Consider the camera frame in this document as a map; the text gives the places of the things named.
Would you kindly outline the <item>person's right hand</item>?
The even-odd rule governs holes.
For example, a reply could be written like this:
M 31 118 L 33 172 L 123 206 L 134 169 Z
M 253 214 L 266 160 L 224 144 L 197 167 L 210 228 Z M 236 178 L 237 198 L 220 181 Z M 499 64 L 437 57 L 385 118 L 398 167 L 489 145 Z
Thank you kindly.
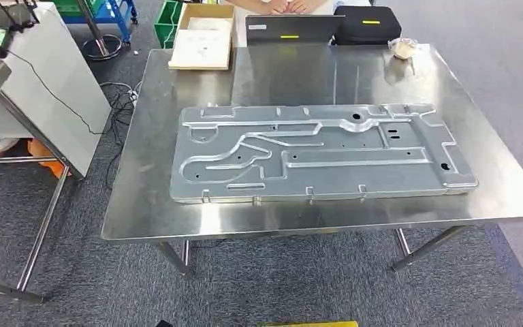
M 286 0 L 262 1 L 260 14 L 286 14 L 289 12 L 289 3 Z

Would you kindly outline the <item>person's left hand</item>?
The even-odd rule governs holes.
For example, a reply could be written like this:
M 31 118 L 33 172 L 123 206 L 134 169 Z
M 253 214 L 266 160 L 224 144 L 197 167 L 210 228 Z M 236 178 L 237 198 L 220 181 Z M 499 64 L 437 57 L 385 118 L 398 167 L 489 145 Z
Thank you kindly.
M 312 14 L 325 0 L 292 0 L 287 4 L 287 11 L 295 14 Z

